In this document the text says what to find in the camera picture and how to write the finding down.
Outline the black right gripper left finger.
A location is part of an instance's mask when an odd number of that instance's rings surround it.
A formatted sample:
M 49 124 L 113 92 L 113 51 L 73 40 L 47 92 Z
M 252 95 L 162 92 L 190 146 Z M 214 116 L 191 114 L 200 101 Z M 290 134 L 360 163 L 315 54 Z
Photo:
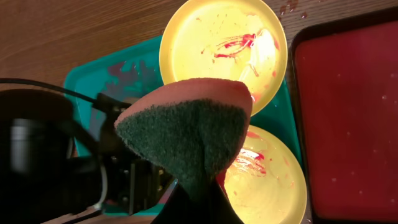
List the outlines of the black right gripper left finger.
M 161 212 L 151 224 L 197 224 L 198 218 L 189 196 L 177 184 Z

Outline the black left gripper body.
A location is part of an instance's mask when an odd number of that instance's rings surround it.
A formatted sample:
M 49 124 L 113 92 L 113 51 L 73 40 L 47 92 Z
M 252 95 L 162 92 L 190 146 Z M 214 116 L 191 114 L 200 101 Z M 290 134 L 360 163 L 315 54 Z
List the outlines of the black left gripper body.
M 103 204 L 107 215 L 156 215 L 176 184 L 163 168 L 140 158 L 116 134 L 114 122 L 131 104 L 103 93 L 93 108 L 105 114 L 99 131 L 98 153 L 107 173 L 108 191 Z

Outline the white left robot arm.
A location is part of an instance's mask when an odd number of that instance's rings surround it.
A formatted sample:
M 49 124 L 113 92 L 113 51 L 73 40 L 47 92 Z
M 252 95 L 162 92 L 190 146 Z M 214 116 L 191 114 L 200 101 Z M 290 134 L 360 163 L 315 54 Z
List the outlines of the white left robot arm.
M 1 92 L 1 222 L 42 223 L 91 206 L 130 215 L 156 206 L 173 177 L 128 150 L 118 110 L 102 98 L 94 138 L 66 98 L 41 90 Z

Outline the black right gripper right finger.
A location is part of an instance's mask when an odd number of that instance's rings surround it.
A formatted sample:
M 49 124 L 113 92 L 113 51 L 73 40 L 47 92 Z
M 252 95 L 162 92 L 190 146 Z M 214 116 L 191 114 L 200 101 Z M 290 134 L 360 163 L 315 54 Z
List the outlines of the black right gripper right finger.
M 199 223 L 243 224 L 216 180 L 206 189 L 199 206 Z

